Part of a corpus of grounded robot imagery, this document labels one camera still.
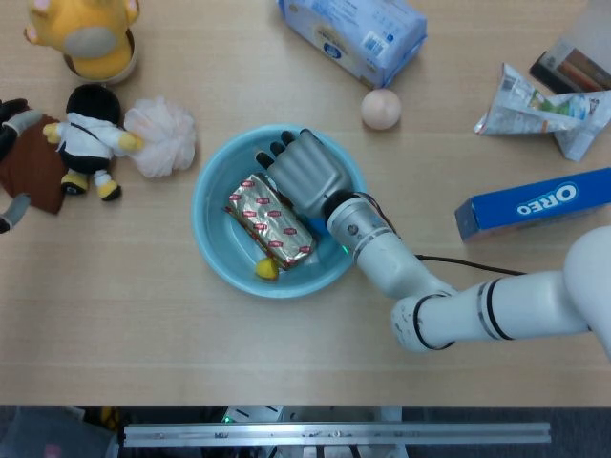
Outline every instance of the white loofah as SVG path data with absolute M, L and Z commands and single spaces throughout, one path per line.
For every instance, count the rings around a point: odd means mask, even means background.
M 144 140 L 144 148 L 128 156 L 145 177 L 167 177 L 193 163 L 195 119 L 164 97 L 138 100 L 125 115 L 124 127 Z

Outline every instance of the ping pong ball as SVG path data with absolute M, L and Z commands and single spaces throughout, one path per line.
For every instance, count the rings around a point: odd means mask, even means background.
M 376 89 L 363 99 L 361 116 L 365 124 L 376 131 L 386 131 L 401 118 L 401 100 L 393 91 Z

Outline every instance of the blue bowl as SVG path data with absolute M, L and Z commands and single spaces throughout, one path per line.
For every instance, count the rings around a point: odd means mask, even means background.
M 261 248 L 227 213 L 224 207 L 240 182 L 253 173 L 264 172 L 255 160 L 255 151 L 267 151 L 283 131 L 298 134 L 302 128 L 290 124 L 269 125 L 248 131 L 230 140 L 210 159 L 200 173 L 191 203 L 191 223 L 196 242 L 208 264 L 224 280 L 255 296 L 275 299 L 298 298 L 319 291 L 344 275 L 352 265 L 351 256 L 326 231 L 316 232 L 316 251 L 305 262 L 277 281 L 255 275 L 255 266 L 264 258 Z M 341 161 L 357 191 L 366 183 L 356 163 L 336 142 L 312 131 Z

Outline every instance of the table surface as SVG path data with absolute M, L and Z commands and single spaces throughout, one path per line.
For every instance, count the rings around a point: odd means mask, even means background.
M 23 39 L 24 3 L 0 0 L 0 97 L 62 116 L 77 81 L 57 52 Z M 272 0 L 142 3 L 139 64 L 116 93 L 124 107 L 163 94 L 190 110 L 197 162 L 149 180 L 122 159 L 120 202 L 67 198 L 58 217 L 32 209 L 0 238 L 0 403 L 611 406 L 611 365 L 593 335 L 410 354 L 390 332 L 393 302 L 356 269 L 306 299 L 254 299 L 205 264 L 189 219 L 200 169 L 223 142 L 292 122 L 353 154 L 413 251 L 560 268 L 608 211 L 471 245 L 453 211 L 474 194 L 608 165 L 610 134 L 575 164 L 549 137 L 472 132 L 501 62 L 527 73 L 583 0 L 413 0 L 430 39 L 392 85 L 405 115 L 387 133 L 362 126 L 367 89 L 289 30 Z M 494 277 L 431 269 L 458 288 Z

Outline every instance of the white and blue box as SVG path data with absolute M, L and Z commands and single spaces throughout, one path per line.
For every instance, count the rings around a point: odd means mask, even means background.
M 277 0 L 288 26 L 370 88 L 418 53 L 427 18 L 405 0 Z
M 482 194 L 456 212 L 463 240 L 547 222 L 611 203 L 611 168 Z

